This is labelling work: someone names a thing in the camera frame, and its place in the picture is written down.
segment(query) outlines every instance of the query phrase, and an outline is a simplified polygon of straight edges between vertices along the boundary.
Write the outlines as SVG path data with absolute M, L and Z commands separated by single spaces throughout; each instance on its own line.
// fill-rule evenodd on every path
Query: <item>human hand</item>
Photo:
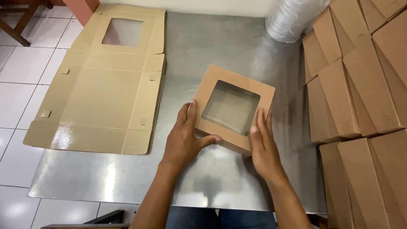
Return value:
M 263 109 L 257 112 L 256 125 L 250 128 L 249 135 L 253 164 L 260 176 L 267 182 L 273 182 L 276 178 L 285 176 L 271 129 L 271 110 L 266 120 L 264 120 Z
M 193 99 L 191 103 L 184 104 L 178 112 L 177 122 L 167 137 L 161 164 L 181 172 L 195 160 L 202 148 L 221 141 L 217 135 L 197 139 L 194 134 L 196 120 L 197 103 Z

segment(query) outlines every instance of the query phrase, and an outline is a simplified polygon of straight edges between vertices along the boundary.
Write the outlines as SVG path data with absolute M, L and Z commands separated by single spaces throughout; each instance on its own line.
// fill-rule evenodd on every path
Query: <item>denim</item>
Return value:
M 271 211 L 170 207 L 166 229 L 276 229 Z

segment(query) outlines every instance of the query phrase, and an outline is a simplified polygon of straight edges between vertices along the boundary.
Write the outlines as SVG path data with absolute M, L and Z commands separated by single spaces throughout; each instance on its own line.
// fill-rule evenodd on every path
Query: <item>stainless steel table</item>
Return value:
M 168 12 L 167 67 L 148 155 L 45 150 L 29 196 L 140 204 L 182 104 L 209 64 L 276 87 L 273 130 L 282 164 L 307 213 L 326 213 L 322 173 L 310 143 L 300 42 L 272 40 L 263 18 Z M 181 175 L 173 205 L 273 210 L 251 158 L 218 145 L 203 149 Z

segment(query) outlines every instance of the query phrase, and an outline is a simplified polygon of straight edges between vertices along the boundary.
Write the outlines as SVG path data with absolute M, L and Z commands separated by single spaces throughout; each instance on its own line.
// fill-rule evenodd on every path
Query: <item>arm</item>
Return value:
M 264 111 L 258 112 L 256 125 L 250 128 L 250 140 L 253 164 L 270 189 L 279 228 L 312 228 L 281 165 L 271 129 L 271 111 L 266 121 Z
M 195 100 L 184 104 L 178 112 L 177 122 L 168 135 L 153 183 L 129 229 L 165 228 L 179 174 L 195 160 L 202 148 L 221 140 L 216 135 L 197 139 L 194 134 L 196 118 Z

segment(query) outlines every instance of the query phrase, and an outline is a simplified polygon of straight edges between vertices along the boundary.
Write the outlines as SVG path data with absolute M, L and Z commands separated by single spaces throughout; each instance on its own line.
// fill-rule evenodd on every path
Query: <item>box window cutout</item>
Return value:
M 218 80 L 202 118 L 247 136 L 260 95 Z
M 142 27 L 142 21 L 112 18 L 102 44 L 137 47 Z

